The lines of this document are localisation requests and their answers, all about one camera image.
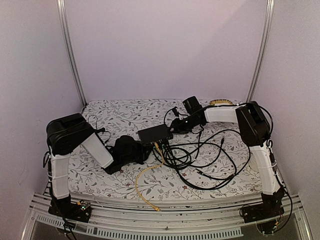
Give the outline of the black network switch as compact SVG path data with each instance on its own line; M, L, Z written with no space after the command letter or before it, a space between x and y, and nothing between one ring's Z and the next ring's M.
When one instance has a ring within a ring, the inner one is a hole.
M139 130L137 134L143 144L173 139L173 133L165 124Z

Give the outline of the black power adapter plug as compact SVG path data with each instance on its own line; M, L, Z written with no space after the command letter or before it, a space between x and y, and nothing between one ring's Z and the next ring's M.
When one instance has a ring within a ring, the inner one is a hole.
M107 140L102 140L101 138L100 138L100 140L102 141L102 143L104 144L104 146L106 147L107 146L107 143L108 143L108 141L110 140L110 138L111 138L111 133L108 131L108 130L106 130L106 128L105 127L102 127L102 128L98 128L98 117L96 116L96 115L90 115L89 117L88 117L88 121L90 121L90 118L95 118L95 128L94 128L94 132L97 134L97 136L99 137L99 134L105 134L105 133L108 133L109 134L109 137L108 137L108 139Z

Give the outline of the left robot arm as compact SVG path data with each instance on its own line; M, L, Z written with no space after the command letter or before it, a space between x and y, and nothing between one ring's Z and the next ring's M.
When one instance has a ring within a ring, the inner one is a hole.
M67 200L69 190L69 162L73 152L83 148L109 175L119 172L130 163L144 164L152 147L129 135L119 137L114 146L107 147L99 136L104 129L95 129L80 114L75 113L50 121L46 126L49 153L49 179L55 209L63 216L74 213L74 205Z

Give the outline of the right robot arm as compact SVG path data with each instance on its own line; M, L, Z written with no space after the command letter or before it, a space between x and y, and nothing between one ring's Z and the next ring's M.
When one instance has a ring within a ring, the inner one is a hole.
M226 99L212 100L203 107L195 96L183 102L188 113L185 118L174 119L169 130L174 133L189 132L196 126L207 123L235 123L238 125L242 142L249 148L257 164L262 183L262 204L258 213L262 218L269 218L274 214L286 191L277 174L271 140L273 123L265 117L266 110L256 101L233 104Z

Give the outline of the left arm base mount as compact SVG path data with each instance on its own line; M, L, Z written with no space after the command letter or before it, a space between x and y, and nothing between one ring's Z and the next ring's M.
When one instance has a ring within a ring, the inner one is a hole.
M54 216L62 217L66 220L88 223L91 217L91 204L84 200L72 203L71 198L62 199L52 198L48 213Z

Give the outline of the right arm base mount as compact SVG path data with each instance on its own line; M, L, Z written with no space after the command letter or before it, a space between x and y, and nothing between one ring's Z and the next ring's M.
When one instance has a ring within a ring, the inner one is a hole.
M261 221L284 214L281 200L265 199L262 203L255 205L243 205L239 214L245 223Z

